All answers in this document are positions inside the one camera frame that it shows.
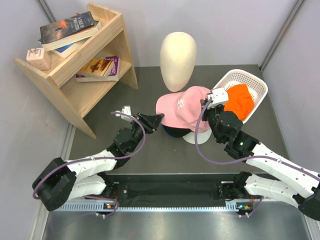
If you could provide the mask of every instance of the wooden shelf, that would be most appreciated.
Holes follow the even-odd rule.
[[[131,63],[120,60],[119,77],[121,78],[130,68]],[[61,87],[61,91],[84,118],[116,83],[117,81],[77,82],[73,78]]]
[[[46,71],[20,58],[14,62],[69,123],[96,138],[83,118],[117,82],[77,82],[72,76],[94,56],[118,56],[119,81],[135,89],[138,82],[122,14],[96,3],[89,3],[87,9],[101,29],[66,59],[49,52],[51,68]]]

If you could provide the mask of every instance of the gray table surface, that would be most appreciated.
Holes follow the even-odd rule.
[[[263,76],[257,65],[218,65],[196,66],[187,89],[191,86],[212,88],[232,69],[242,69],[259,78]],[[131,106],[132,114],[138,112],[155,114],[159,97],[169,94],[160,67],[137,67],[139,90],[122,82],[117,83],[102,100],[89,112],[85,121],[95,132],[97,139],[92,139],[80,130],[76,130],[71,147],[70,159],[96,154],[107,148],[120,128],[130,124],[110,112],[121,110],[124,105]],[[242,130],[259,139],[274,152],[288,158],[282,135],[267,96]],[[215,161],[232,160],[224,152],[224,145],[215,142],[214,137],[200,146],[202,152]],[[161,174],[161,173],[238,173],[240,171],[259,173],[260,169],[244,163],[232,165],[214,165],[203,160],[194,145],[182,138],[168,136],[162,128],[148,135],[144,148],[130,159],[123,167],[112,171],[117,174]]]
[[[250,218],[234,212],[118,212],[105,220],[77,219],[82,214],[51,212],[43,240],[311,240],[302,213],[279,202],[263,202]]]

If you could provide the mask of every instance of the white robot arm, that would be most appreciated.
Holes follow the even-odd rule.
[[[227,143],[224,150],[232,158],[244,158],[246,164],[278,179],[241,172],[234,179],[234,189],[288,203],[319,221],[320,174],[294,164],[241,131],[242,121],[233,112],[224,111],[223,104],[228,100],[226,95],[224,88],[212,89],[212,93],[202,102],[202,106],[206,106],[203,120],[208,121],[216,142]]]
[[[232,158],[246,158],[243,162],[276,178],[267,179],[241,172],[235,176],[231,188],[221,186],[220,197],[269,197],[288,203],[308,217],[320,221],[320,174],[290,162],[241,131],[242,121],[233,112],[224,111],[223,104],[228,101],[224,88],[213,89],[208,99],[202,102],[206,106],[203,120],[208,121],[216,142],[227,143],[224,150]],[[139,113],[135,118],[145,132],[151,134],[159,127],[163,116]],[[113,144],[98,154],[78,160],[54,159],[34,181],[34,197],[37,194],[48,211],[61,207],[66,201],[87,195],[108,198],[115,188],[105,171],[123,166],[130,159],[128,154],[135,150],[142,137],[142,129],[133,122],[132,129],[120,129]]]
[[[131,122],[128,117],[122,119]],[[60,157],[55,158],[32,184],[33,197],[40,199],[48,211],[53,211],[66,201],[78,197],[109,197],[113,182],[109,181],[105,172],[122,167],[143,139],[143,132],[155,132],[163,117],[163,114],[138,113],[134,117],[136,120],[131,122],[131,129],[121,128],[113,144],[100,153],[77,160],[64,161]]]

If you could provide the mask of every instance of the mannequin head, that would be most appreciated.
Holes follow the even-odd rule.
[[[178,92],[187,85],[195,67],[197,45],[185,32],[167,35],[160,51],[160,68],[165,86]]]

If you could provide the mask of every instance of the white laundry basket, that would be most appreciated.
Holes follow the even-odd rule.
[[[224,88],[227,91],[229,88],[238,84],[247,85],[254,102],[252,111],[242,121],[245,124],[267,95],[268,87],[264,81],[262,81],[255,75],[252,75],[251,73],[240,69],[233,69],[229,71],[226,75],[224,75],[224,77],[214,86],[214,89]]]

